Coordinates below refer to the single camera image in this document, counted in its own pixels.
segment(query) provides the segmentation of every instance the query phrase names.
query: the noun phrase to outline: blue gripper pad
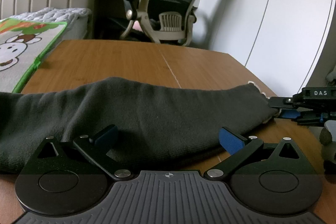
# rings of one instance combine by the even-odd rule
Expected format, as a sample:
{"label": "blue gripper pad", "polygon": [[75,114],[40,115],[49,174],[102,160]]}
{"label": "blue gripper pad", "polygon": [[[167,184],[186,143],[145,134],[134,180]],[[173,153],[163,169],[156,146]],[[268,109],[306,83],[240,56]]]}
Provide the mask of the blue gripper pad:
{"label": "blue gripper pad", "polygon": [[224,128],[219,131],[219,143],[230,155],[233,155],[245,146],[243,140],[240,140]]}

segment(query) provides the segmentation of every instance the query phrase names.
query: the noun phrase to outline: wooden table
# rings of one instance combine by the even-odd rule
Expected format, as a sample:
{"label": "wooden table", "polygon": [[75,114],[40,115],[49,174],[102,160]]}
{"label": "wooden table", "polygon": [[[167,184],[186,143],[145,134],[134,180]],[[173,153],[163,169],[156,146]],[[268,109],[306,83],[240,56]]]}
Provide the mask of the wooden table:
{"label": "wooden table", "polygon": [[[229,89],[254,81],[268,96],[275,95],[265,84],[228,54],[194,48],[144,42],[103,40],[65,41],[40,66],[24,88],[24,94],[73,89],[111,76],[182,89]],[[306,127],[275,119],[251,132],[265,142],[291,137],[316,171],[323,174],[321,144]],[[203,173],[227,158],[223,152],[190,169]],[[336,187],[323,178],[324,191],[315,213],[327,223],[336,220]],[[21,215],[13,181],[0,179],[0,223],[8,224]]]}

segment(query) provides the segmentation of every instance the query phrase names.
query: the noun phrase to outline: pink object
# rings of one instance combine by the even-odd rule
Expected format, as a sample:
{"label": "pink object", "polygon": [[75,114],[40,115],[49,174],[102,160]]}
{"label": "pink object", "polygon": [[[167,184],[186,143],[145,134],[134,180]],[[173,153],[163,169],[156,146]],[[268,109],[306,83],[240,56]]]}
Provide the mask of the pink object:
{"label": "pink object", "polygon": [[137,30],[139,32],[143,32],[142,29],[141,29],[140,23],[137,20],[134,22],[133,29]]}

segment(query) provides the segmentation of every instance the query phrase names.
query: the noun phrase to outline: chair armrest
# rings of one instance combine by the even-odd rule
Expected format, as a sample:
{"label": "chair armrest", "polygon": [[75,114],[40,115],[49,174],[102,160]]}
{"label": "chair armrest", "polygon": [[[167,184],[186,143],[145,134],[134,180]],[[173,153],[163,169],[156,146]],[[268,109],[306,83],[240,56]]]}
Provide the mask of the chair armrest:
{"label": "chair armrest", "polygon": [[133,1],[134,0],[123,0],[126,12],[126,18],[128,20],[137,19],[137,10],[134,8]]}

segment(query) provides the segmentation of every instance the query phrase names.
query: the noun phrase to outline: gray garment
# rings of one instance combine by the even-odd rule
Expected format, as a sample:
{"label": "gray garment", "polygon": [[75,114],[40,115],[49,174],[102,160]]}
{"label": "gray garment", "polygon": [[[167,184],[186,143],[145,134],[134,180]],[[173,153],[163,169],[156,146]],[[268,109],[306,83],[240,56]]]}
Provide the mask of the gray garment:
{"label": "gray garment", "polygon": [[247,133],[276,114],[253,85],[183,90],[108,78],[46,94],[0,93],[0,170],[20,172],[47,136],[69,141],[110,124],[119,139],[108,156],[133,169],[218,152],[226,126]]}

